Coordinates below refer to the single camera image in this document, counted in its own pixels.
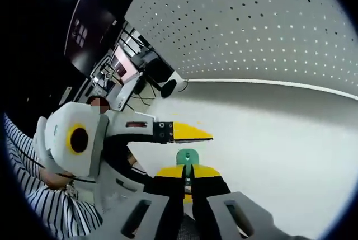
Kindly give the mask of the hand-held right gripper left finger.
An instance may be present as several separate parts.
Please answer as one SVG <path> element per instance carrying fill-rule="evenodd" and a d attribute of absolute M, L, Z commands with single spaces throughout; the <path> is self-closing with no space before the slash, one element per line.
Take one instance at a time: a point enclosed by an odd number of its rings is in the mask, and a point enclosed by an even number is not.
<path fill-rule="evenodd" d="M 176 239 L 183 219 L 186 166 L 159 170 L 142 191 L 106 214 L 106 239 Z"/>

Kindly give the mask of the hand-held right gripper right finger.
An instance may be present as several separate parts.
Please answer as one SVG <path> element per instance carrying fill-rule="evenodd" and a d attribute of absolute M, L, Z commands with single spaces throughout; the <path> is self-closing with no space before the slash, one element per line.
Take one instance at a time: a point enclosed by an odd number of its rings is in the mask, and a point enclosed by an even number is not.
<path fill-rule="evenodd" d="M 193 214 L 203 239 L 306 239 L 279 229 L 272 214 L 241 192 L 231 192 L 221 174 L 193 164 Z"/>

